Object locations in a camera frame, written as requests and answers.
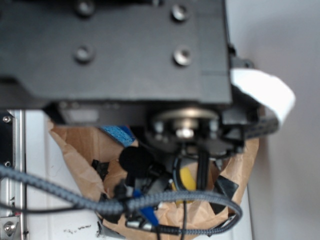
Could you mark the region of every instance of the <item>screw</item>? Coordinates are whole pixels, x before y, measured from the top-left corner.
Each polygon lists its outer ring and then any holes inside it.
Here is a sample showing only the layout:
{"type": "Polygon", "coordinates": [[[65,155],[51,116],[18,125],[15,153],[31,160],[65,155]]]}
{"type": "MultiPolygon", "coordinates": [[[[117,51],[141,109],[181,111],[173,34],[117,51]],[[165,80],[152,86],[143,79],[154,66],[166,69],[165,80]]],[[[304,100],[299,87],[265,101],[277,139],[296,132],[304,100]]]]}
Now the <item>screw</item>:
{"type": "Polygon", "coordinates": [[[183,22],[189,18],[188,10],[183,5],[174,5],[171,9],[172,16],[175,20],[183,22]]]}
{"type": "Polygon", "coordinates": [[[95,57],[95,50],[90,45],[81,45],[74,52],[74,58],[81,64],[91,62],[95,57]]]}
{"type": "Polygon", "coordinates": [[[153,127],[154,127],[155,132],[158,134],[162,133],[165,129],[164,123],[162,121],[155,122],[153,127]]]}
{"type": "Polygon", "coordinates": [[[94,14],[96,9],[95,2],[93,0],[77,0],[75,5],[75,11],[81,17],[90,17],[94,14]]]}
{"type": "Polygon", "coordinates": [[[195,132],[190,128],[180,128],[175,131],[175,134],[180,139],[191,139],[194,137],[195,132]]]}
{"type": "Polygon", "coordinates": [[[209,122],[210,131],[216,132],[219,129],[219,122],[216,120],[211,120],[209,122]]]}
{"type": "Polygon", "coordinates": [[[16,231],[16,225],[13,222],[8,221],[3,226],[3,229],[4,229],[5,233],[10,237],[16,231]]]}
{"type": "Polygon", "coordinates": [[[178,47],[174,53],[173,58],[175,62],[181,66],[188,66],[191,64],[191,53],[188,47],[178,47]]]}
{"type": "Polygon", "coordinates": [[[4,116],[4,117],[2,118],[2,121],[4,121],[6,124],[9,124],[9,123],[12,122],[12,117],[10,117],[10,116],[4,116]]]}

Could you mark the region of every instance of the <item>metal frame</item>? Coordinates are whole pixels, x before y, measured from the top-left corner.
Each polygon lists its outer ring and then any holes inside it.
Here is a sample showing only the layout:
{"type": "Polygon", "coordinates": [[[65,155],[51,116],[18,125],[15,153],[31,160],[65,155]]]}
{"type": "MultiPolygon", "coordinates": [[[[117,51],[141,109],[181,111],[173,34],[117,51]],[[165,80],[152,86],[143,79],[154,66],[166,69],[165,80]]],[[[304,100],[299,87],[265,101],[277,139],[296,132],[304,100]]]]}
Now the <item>metal frame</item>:
{"type": "MultiPolygon", "coordinates": [[[[18,171],[26,171],[26,149],[25,149],[25,111],[10,110],[13,116],[13,162],[14,168],[18,171]]],[[[18,208],[26,207],[26,187],[21,182],[11,179],[3,179],[0,182],[0,200],[7,205],[14,205],[18,208]]],[[[27,219],[24,214],[12,216],[7,209],[0,209],[0,236],[1,239],[28,240],[27,219]],[[15,233],[9,237],[6,235],[3,226],[7,222],[15,225],[15,233]]]]}

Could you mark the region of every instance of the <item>microphone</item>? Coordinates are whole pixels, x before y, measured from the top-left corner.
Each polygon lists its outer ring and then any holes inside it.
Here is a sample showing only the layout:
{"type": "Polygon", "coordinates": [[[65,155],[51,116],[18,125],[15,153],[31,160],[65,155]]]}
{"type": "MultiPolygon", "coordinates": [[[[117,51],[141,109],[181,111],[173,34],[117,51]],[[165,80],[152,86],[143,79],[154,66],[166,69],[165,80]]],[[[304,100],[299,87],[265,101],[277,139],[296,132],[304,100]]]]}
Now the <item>microphone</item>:
{"type": "Polygon", "coordinates": [[[166,167],[155,162],[155,157],[143,147],[129,146],[119,156],[120,166],[135,178],[160,177],[166,167]]]}

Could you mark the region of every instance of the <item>yellow object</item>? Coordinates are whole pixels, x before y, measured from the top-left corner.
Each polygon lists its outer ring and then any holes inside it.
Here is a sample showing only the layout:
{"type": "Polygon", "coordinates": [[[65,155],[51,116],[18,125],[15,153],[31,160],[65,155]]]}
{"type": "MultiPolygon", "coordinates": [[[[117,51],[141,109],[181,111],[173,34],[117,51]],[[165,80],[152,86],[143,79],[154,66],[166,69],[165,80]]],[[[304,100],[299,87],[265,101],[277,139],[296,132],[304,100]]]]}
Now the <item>yellow object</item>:
{"type": "MultiPolygon", "coordinates": [[[[182,169],[180,169],[180,178],[183,186],[189,190],[189,191],[195,191],[197,189],[197,184],[194,178],[191,175],[191,172],[189,168],[186,166],[182,169]]],[[[174,183],[172,183],[172,189],[177,190],[174,183]]],[[[178,206],[179,204],[182,204],[183,202],[181,200],[176,201],[175,204],[178,206]]]]}

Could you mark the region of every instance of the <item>gray braided cable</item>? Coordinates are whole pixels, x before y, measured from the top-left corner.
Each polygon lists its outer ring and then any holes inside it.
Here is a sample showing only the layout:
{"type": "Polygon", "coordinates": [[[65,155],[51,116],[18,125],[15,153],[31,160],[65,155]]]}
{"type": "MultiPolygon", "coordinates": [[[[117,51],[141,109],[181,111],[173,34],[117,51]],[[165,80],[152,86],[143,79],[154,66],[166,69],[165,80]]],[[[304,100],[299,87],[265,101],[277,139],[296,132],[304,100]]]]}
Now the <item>gray braided cable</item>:
{"type": "Polygon", "coordinates": [[[55,195],[67,202],[72,203],[77,208],[89,209],[97,212],[102,212],[104,214],[120,214],[124,211],[123,205],[116,201],[110,200],[107,203],[96,202],[91,199],[85,198],[81,195],[73,193],[66,190],[54,183],[43,180],[39,177],[29,175],[25,172],[20,172],[12,169],[11,167],[5,167],[0,164],[0,176],[2,178],[13,179],[18,182],[22,182],[26,185],[35,187],[37,189],[43,190],[47,193],[55,195]]]}
{"type": "Polygon", "coordinates": [[[231,208],[235,211],[235,218],[226,226],[213,229],[186,229],[187,235],[213,235],[220,234],[231,229],[242,217],[241,208],[229,198],[215,192],[208,191],[165,191],[152,195],[145,195],[139,198],[129,199],[126,202],[119,202],[117,200],[108,200],[105,202],[96,202],[85,198],[81,195],[66,190],[58,185],[50,183],[46,180],[36,176],[29,175],[25,172],[19,172],[10,167],[5,167],[0,164],[0,177],[10,178],[23,184],[43,190],[47,193],[53,194],[63,200],[72,203],[75,207],[80,209],[89,209],[105,215],[122,214],[126,210],[134,212],[149,206],[158,205],[161,202],[175,202],[178,200],[184,201],[206,201],[231,208]]]}

